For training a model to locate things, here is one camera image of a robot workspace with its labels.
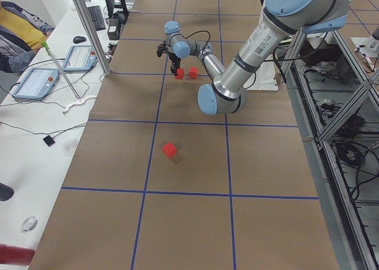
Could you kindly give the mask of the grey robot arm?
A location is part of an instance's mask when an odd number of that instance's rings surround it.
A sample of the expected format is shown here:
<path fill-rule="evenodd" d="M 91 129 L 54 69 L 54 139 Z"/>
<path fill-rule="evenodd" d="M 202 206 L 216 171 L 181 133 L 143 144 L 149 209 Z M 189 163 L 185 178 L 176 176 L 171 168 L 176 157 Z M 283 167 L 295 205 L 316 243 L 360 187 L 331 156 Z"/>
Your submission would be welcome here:
<path fill-rule="evenodd" d="M 349 0 L 264 0 L 261 19 L 233 61 L 224 67 L 208 42 L 185 38 L 176 21 L 165 24 L 166 40 L 157 56 L 167 54 L 176 75 L 180 61 L 197 57 L 211 78 L 198 91 L 198 106 L 204 114 L 233 114 L 241 110 L 247 96 L 244 84 L 287 36 L 342 28 L 348 17 Z"/>

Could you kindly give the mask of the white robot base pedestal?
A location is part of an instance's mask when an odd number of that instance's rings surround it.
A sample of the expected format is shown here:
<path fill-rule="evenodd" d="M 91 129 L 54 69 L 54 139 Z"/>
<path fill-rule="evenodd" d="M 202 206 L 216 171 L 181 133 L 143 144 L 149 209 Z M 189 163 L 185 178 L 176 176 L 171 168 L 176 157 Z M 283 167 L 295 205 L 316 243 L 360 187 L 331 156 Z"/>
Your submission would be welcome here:
<path fill-rule="evenodd" d="M 263 62 L 260 68 L 243 85 L 246 90 L 277 91 L 275 63 L 272 59 Z"/>

